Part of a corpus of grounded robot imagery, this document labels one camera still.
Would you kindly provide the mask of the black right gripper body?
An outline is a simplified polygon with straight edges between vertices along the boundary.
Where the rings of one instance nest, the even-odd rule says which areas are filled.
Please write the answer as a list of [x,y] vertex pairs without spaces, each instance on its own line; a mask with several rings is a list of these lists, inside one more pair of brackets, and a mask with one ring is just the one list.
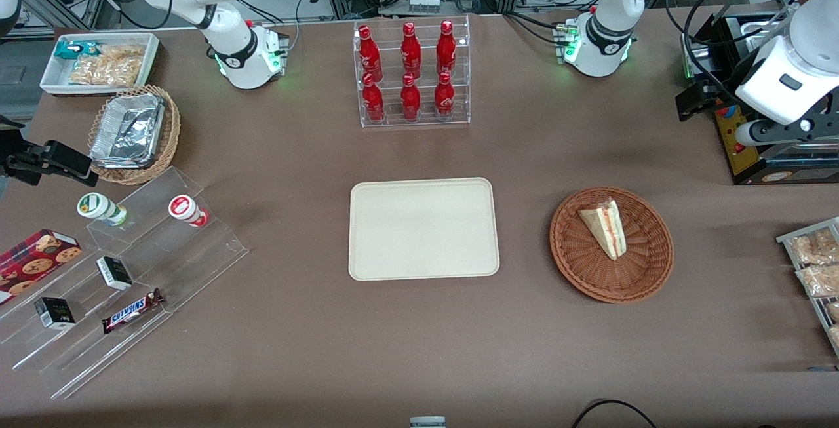
[[22,130],[25,125],[1,115],[1,154],[12,155],[25,152],[29,144],[24,140]]

